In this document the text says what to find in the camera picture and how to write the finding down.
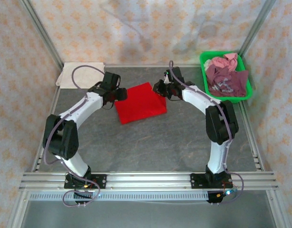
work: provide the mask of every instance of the red cloth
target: red cloth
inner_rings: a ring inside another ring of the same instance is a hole
[[[127,89],[127,99],[115,106],[122,124],[167,113],[165,97],[153,92],[149,82]]]

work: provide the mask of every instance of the green plastic basket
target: green plastic basket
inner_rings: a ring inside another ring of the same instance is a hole
[[[253,89],[251,87],[251,84],[250,84],[249,79],[247,79],[247,83],[246,83],[246,96],[244,96],[244,97],[213,96],[209,92],[209,90],[208,90],[208,84],[207,84],[207,78],[206,78],[206,71],[205,71],[205,68],[204,68],[204,63],[208,59],[212,59],[214,57],[223,57],[224,54],[228,54],[228,53],[233,53],[233,52],[232,51],[206,51],[206,52],[203,52],[200,55],[200,64],[201,64],[201,69],[202,69],[202,75],[203,75],[204,85],[205,85],[205,92],[208,95],[210,95],[210,96],[212,96],[214,98],[217,98],[217,99],[219,99],[221,101],[229,100],[232,103],[238,103],[240,101],[244,101],[244,100],[249,99],[253,95]],[[243,61],[242,61],[242,59],[241,59],[241,57],[239,55],[238,55],[237,61],[238,61],[238,65],[237,65],[236,71],[243,71],[243,70],[245,70]]]

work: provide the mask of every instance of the gray table surface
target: gray table surface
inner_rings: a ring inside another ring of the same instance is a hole
[[[163,79],[166,68],[120,67],[106,71],[121,75],[121,87],[131,88]],[[184,67],[186,81],[204,90],[202,72]],[[55,114],[68,110],[82,98],[77,89],[61,89]],[[227,167],[230,171],[254,171],[252,152],[239,105],[234,105],[239,132],[231,144]],[[167,113],[122,125],[116,109],[100,109],[79,128],[79,153],[93,172],[108,171],[205,171],[210,156],[210,140],[204,114],[184,101],[168,101]],[[61,164],[39,171],[64,171]]]

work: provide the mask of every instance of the patterned wallpaper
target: patterned wallpaper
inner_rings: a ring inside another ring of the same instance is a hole
[[[58,73],[19,1],[0,1],[0,228],[35,158]]]
[[[64,62],[199,63],[239,50],[264,0],[31,0]]]
[[[256,90],[250,119],[292,218],[292,0],[277,0],[246,56]]]

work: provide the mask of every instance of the cable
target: cable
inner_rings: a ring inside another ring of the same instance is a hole
[[[74,192],[74,195],[78,196],[78,197],[81,197],[81,198],[84,198],[84,199],[92,199],[92,197],[89,197],[89,196],[84,196],[84,195],[80,195],[76,192]]]
[[[181,101],[181,99],[172,100],[172,99],[170,99],[170,98],[168,98],[168,100],[170,100],[170,101]]]
[[[96,195],[95,195],[90,201],[88,201],[87,203],[84,202],[84,206],[86,206],[86,205],[92,203],[92,202],[98,197],[98,195],[100,194],[100,186],[99,186],[95,181],[93,181],[93,180],[88,180],[88,179],[86,179],[86,178],[80,177],[80,176],[78,176],[76,173],[72,172],[72,170],[71,170],[71,169],[70,169],[70,168],[64,163],[63,160],[61,161],[61,164],[66,168],[66,170],[67,170],[69,173],[71,173],[71,174],[72,174],[73,176],[75,176],[77,179],[80,179],[80,180],[82,180],[82,181],[86,181],[86,182],[92,183],[92,184],[94,184],[95,186],[97,186],[97,188],[98,188],[97,194],[96,194]],[[90,191],[77,191],[77,190],[70,190],[70,191],[67,191],[67,192],[63,195],[63,197],[62,197],[62,202],[63,202],[63,204],[64,204],[66,207],[68,207],[68,208],[74,208],[74,207],[79,207],[80,204],[69,205],[69,204],[67,204],[67,203],[65,202],[65,197],[66,197],[66,195],[67,195],[68,193],[70,193],[70,192],[76,192],[76,193],[82,193],[82,192],[84,192],[84,193],[89,193]]]
[[[47,142],[46,142],[46,146],[45,146],[45,149],[44,149],[43,157],[44,157],[44,163],[45,163],[46,165],[52,165],[53,163],[55,163],[55,162],[57,162],[57,161],[60,161],[61,164],[66,168],[66,170],[67,170],[70,174],[72,174],[73,176],[75,176],[77,179],[80,179],[80,180],[82,180],[82,181],[89,182],[89,183],[94,184],[95,186],[97,186],[97,188],[98,188],[97,194],[95,195],[95,197],[93,197],[93,198],[92,198],[90,201],[88,201],[87,203],[84,202],[84,206],[86,206],[86,205],[88,205],[89,203],[93,202],[93,201],[98,197],[98,195],[100,194],[100,186],[99,186],[96,182],[94,182],[94,181],[92,181],[92,180],[85,179],[85,178],[83,178],[83,177],[80,177],[80,176],[78,176],[76,173],[72,172],[72,170],[71,170],[71,169],[70,169],[70,168],[64,163],[64,161],[63,161],[62,159],[56,159],[56,160],[54,160],[54,161],[48,161],[48,160],[47,160],[48,149],[49,149],[49,145],[50,145],[50,142],[51,142],[51,140],[52,140],[52,137],[53,137],[54,132],[58,129],[58,127],[62,124],[62,122],[63,122],[66,118],[68,118],[68,117],[71,116],[74,112],[76,112],[78,109],[80,109],[82,106],[84,106],[84,104],[85,104],[85,103],[87,102],[87,100],[88,100],[88,95],[87,95],[87,93],[85,93],[85,91],[84,91],[81,87],[79,87],[79,85],[78,85],[78,84],[75,82],[75,80],[74,80],[74,73],[75,73],[75,71],[76,71],[77,69],[82,68],[82,67],[89,67],[89,68],[92,68],[92,69],[97,70],[98,72],[100,72],[100,73],[102,73],[102,74],[105,74],[105,73],[104,73],[103,71],[101,71],[100,69],[98,69],[98,68],[96,68],[96,67],[94,67],[94,66],[89,66],[89,65],[80,65],[80,66],[74,68],[74,70],[72,71],[72,75],[71,75],[72,82],[73,82],[73,84],[77,87],[77,89],[81,90],[81,91],[85,94],[85,99],[83,100],[83,102],[82,102],[79,106],[77,106],[75,109],[73,109],[72,111],[70,111],[70,112],[69,112],[68,114],[66,114],[63,118],[61,118],[61,120],[59,120],[59,121],[57,122],[57,124],[53,127],[52,131],[50,132],[50,134],[49,134],[49,136],[48,136],[48,140],[47,140]],[[80,203],[77,204],[77,205],[69,205],[69,204],[66,204],[66,202],[65,202],[65,197],[66,197],[66,195],[67,195],[68,193],[70,193],[70,192],[74,192],[74,193],[82,193],[82,192],[86,192],[86,193],[89,193],[90,191],[78,191],[78,190],[70,190],[70,191],[67,191],[67,192],[63,195],[62,201],[63,201],[63,203],[64,203],[64,205],[65,205],[66,207],[72,208],[72,207],[79,207],[79,206],[80,206]]]
[[[110,110],[111,108],[113,108],[113,106],[114,106],[114,102],[112,102],[112,105],[111,105],[110,108],[104,108],[104,107],[102,107],[102,108],[105,109],[105,110]]]
[[[228,151],[229,151],[229,147],[230,147],[230,145],[231,145],[231,143],[232,143],[233,140],[232,140],[231,129],[230,129],[230,126],[229,126],[229,124],[228,124],[228,122],[227,122],[226,116],[225,116],[225,114],[224,114],[224,112],[223,112],[223,109],[221,108],[221,106],[220,106],[220,105],[219,105],[214,99],[212,99],[211,97],[209,97],[206,93],[204,93],[204,92],[202,92],[202,91],[199,91],[199,90],[195,90],[195,89],[193,89],[193,88],[191,88],[191,87],[185,85],[183,82],[181,82],[181,81],[175,76],[175,74],[174,74],[174,72],[173,72],[173,70],[172,70],[172,67],[174,66],[174,62],[173,62],[173,60],[170,60],[168,65],[169,65],[169,70],[170,70],[170,73],[171,73],[172,77],[173,77],[178,83],[180,83],[181,85],[183,85],[185,88],[187,88],[187,89],[189,89],[189,90],[192,90],[192,91],[194,91],[195,93],[198,93],[198,94],[202,95],[202,96],[205,97],[207,100],[209,100],[210,102],[214,103],[214,104],[218,107],[218,109],[219,109],[219,111],[220,111],[220,113],[221,113],[221,115],[222,115],[222,117],[223,117],[223,120],[224,120],[224,122],[225,122],[226,129],[227,129],[227,133],[228,133],[229,140],[228,140],[227,143],[226,143],[226,151],[225,151],[225,153],[224,153],[223,164],[222,164],[222,166],[223,166],[224,171],[225,171],[227,174],[234,174],[234,175],[236,175],[236,176],[238,176],[238,177],[240,178],[241,183],[242,183],[242,187],[241,187],[241,190],[240,190],[239,194],[238,194],[235,198],[233,198],[233,199],[231,199],[231,200],[229,200],[229,201],[226,201],[226,202],[221,202],[220,204],[226,204],[226,203],[233,202],[233,201],[235,201],[236,199],[238,199],[238,198],[242,195],[242,193],[243,193],[243,189],[244,189],[244,181],[243,181],[243,178],[242,178],[242,176],[241,176],[240,174],[235,173],[235,172],[229,172],[229,171],[226,169],[226,167],[225,167],[226,160],[227,160],[227,155],[228,155]]]
[[[139,203],[153,203],[153,204],[166,204],[166,205],[195,205],[195,204],[208,204],[206,201],[194,202],[194,203],[169,203],[169,202],[156,202],[156,201],[128,201],[128,202],[139,202]]]

